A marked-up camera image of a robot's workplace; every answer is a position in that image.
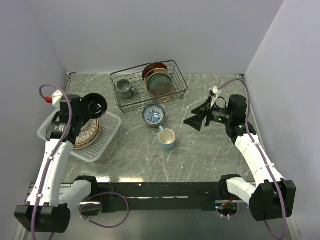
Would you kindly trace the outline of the white bottom plate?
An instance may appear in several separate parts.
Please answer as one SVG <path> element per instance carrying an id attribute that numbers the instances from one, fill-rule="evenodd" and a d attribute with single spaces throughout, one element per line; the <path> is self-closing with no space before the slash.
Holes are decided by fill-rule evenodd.
<path id="1" fill-rule="evenodd" d="M 73 149 L 79 150 L 92 144 L 100 133 L 100 123 L 98 119 L 90 119 L 85 126 L 81 128 L 80 134 L 75 140 Z"/>

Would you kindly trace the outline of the black brown bowl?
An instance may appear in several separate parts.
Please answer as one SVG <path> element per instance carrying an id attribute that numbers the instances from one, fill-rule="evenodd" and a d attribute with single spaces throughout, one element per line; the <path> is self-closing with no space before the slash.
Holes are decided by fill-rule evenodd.
<path id="1" fill-rule="evenodd" d="M 90 119 L 98 119 L 102 117 L 107 109 L 106 99 L 98 93 L 90 93 L 82 98 L 86 115 Z"/>

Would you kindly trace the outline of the blue speckled bowl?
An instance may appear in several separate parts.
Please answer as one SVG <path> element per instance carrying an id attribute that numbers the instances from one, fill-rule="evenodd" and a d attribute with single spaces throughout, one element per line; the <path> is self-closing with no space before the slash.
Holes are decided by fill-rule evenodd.
<path id="1" fill-rule="evenodd" d="M 149 104 L 142 111 L 144 121 L 155 124 L 165 119 L 166 112 L 164 108 L 158 104 Z"/>

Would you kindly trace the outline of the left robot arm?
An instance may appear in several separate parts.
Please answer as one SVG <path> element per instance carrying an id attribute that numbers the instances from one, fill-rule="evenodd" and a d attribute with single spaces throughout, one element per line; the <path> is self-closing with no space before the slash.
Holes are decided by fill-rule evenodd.
<path id="1" fill-rule="evenodd" d="M 59 101 L 60 109 L 46 128 L 43 162 L 31 194 L 23 205 L 17 205 L 14 216 L 23 227 L 35 234 L 64 233 L 71 212 L 86 199 L 94 201 L 99 195 L 94 176 L 79 176 L 64 193 L 60 193 L 67 160 L 76 138 L 89 120 L 101 117 L 108 108 L 100 95 L 85 97 L 68 95 Z"/>

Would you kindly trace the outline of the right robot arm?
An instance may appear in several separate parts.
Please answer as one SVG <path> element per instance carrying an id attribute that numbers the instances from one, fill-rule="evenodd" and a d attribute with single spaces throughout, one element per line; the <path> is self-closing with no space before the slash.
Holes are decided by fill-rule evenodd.
<path id="1" fill-rule="evenodd" d="M 247 100 L 234 94 L 228 105 L 221 108 L 212 104 L 212 97 L 191 111 L 184 124 L 200 131 L 211 122 L 223 124 L 227 136 L 244 157 L 255 184 L 245 181 L 239 174 L 223 175 L 218 192 L 223 199 L 236 196 L 248 204 L 253 218 L 267 221 L 291 217 L 296 196 L 296 185 L 286 180 L 270 161 L 259 141 L 256 130 L 247 123 Z"/>

